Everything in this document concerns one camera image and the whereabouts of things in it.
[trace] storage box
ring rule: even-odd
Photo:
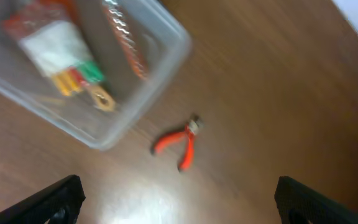
[[[87,94],[61,96],[38,73],[2,29],[1,22],[17,10],[11,0],[0,0],[0,93],[89,147],[107,150],[161,94],[188,55],[191,40],[157,1],[118,1],[149,66],[149,78],[141,80],[131,70],[103,14],[102,0],[75,2],[83,37],[106,76],[105,86],[117,102],[116,110],[103,112],[95,108]]]

